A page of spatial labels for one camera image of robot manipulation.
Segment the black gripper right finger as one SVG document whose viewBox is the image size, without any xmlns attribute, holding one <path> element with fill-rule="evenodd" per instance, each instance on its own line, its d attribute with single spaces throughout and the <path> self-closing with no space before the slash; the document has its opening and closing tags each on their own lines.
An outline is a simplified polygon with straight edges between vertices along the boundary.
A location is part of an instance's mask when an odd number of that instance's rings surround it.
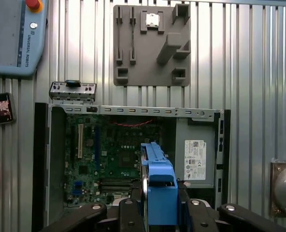
<svg viewBox="0 0 286 232">
<path fill-rule="evenodd" d="M 213 209 L 204 200 L 191 199 L 180 182 L 180 231 L 286 232 L 286 228 L 237 204 L 225 203 Z"/>
</svg>

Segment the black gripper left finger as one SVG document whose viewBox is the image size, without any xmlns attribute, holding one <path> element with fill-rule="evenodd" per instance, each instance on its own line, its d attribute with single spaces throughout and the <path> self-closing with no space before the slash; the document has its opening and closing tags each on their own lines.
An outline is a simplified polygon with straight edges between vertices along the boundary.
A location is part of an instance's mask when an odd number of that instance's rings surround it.
<svg viewBox="0 0 286 232">
<path fill-rule="evenodd" d="M 132 184 L 129 198 L 107 208 L 102 203 L 86 204 L 54 223 L 43 232 L 142 232 L 141 183 Z"/>
</svg>

